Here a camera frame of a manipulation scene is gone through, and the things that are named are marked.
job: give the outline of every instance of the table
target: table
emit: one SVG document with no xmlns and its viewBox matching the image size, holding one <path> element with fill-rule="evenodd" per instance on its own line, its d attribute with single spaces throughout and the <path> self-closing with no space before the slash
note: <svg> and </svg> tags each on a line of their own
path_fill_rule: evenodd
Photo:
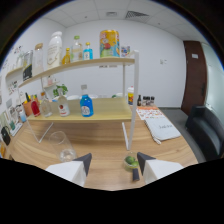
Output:
<svg viewBox="0 0 224 224">
<path fill-rule="evenodd" d="M 43 122 L 30 123 L 37 135 L 41 135 L 49 126 L 49 123 Z M 125 126 L 127 134 L 129 134 L 130 122 L 126 122 Z M 50 134 L 55 131 L 66 133 L 78 157 L 92 153 L 85 188 L 113 191 L 139 188 L 145 185 L 140 169 L 140 180 L 133 182 L 132 172 L 126 170 L 123 165 L 123 159 L 129 151 L 126 149 L 120 122 L 55 123 L 40 144 L 35 141 L 28 125 L 24 123 L 8 146 L 12 158 L 15 161 L 34 165 L 41 169 L 59 163 L 53 148 L 48 143 Z M 163 141 L 161 145 L 155 143 L 138 114 L 136 114 L 132 151 L 142 152 L 159 160 L 178 162 L 184 167 L 198 163 L 190 146 L 182 136 Z"/>
</svg>

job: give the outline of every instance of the yellow bottle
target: yellow bottle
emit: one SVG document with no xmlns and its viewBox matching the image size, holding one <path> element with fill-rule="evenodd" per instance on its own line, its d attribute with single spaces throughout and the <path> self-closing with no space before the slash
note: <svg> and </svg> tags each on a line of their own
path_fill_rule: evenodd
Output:
<svg viewBox="0 0 224 224">
<path fill-rule="evenodd" d="M 66 54 L 62 59 L 62 64 L 64 65 L 64 64 L 68 64 L 68 63 L 70 63 L 70 49 L 66 48 Z"/>
</svg>

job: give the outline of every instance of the book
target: book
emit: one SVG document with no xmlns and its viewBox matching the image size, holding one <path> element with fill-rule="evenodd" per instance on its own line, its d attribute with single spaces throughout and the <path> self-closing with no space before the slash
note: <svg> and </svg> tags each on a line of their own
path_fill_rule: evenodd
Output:
<svg viewBox="0 0 224 224">
<path fill-rule="evenodd" d="M 151 116 L 145 119 L 145 124 L 151 132 L 152 137 L 159 141 L 181 136 L 180 132 L 165 116 L 159 118 Z"/>
</svg>

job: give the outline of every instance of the wooden door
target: wooden door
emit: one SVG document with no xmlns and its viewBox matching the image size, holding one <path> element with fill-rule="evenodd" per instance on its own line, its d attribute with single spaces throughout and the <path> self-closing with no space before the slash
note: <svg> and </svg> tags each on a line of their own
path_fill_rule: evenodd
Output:
<svg viewBox="0 0 224 224">
<path fill-rule="evenodd" d="M 193 105 L 204 105 L 207 89 L 207 68 L 201 43 L 184 41 L 187 75 L 181 110 L 189 115 Z"/>
</svg>

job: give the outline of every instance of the wooden shelf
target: wooden shelf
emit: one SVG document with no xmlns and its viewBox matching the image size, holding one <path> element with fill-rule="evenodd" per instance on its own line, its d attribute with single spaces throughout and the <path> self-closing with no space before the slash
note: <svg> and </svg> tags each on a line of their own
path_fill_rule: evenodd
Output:
<svg viewBox="0 0 224 224">
<path fill-rule="evenodd" d="M 58 81 L 58 82 L 54 82 L 54 83 L 52 83 L 52 84 L 49 85 L 49 86 L 44 86 L 44 89 L 47 89 L 47 88 L 49 88 L 49 87 L 51 87 L 51 86 L 55 86 L 57 83 L 59 83 L 59 81 Z"/>
<path fill-rule="evenodd" d="M 28 83 L 31 83 L 35 80 L 38 80 L 42 77 L 54 75 L 59 72 L 69 71 L 77 68 L 86 68 L 93 66 L 102 66 L 102 65 L 133 65 L 135 63 L 135 59 L 133 58 L 118 58 L 118 57 L 107 57 L 107 58 L 99 58 L 92 60 L 83 60 L 76 61 L 69 64 L 61 65 L 56 68 L 49 69 L 45 72 L 42 72 L 30 79 L 27 79 L 23 83 L 19 85 L 19 87 L 25 86 Z"/>
<path fill-rule="evenodd" d="M 13 69 L 12 71 L 10 71 L 10 72 L 7 73 L 7 75 L 5 76 L 5 78 L 8 77 L 8 76 L 10 76 L 10 75 L 12 75 L 12 74 L 14 74 L 14 73 L 16 73 L 16 72 L 18 72 L 18 71 L 20 71 L 20 70 L 22 70 L 22 69 L 23 69 L 23 67 L 19 67 L 19 68 Z"/>
<path fill-rule="evenodd" d="M 80 100 L 69 100 L 70 115 L 61 117 L 58 104 L 51 103 L 53 115 L 44 117 L 42 115 L 28 117 L 29 121 L 54 122 L 54 123 L 101 123 L 101 122 L 127 122 L 131 121 L 132 112 L 124 98 L 98 98 L 92 99 L 94 115 L 83 117 L 80 109 Z"/>
</svg>

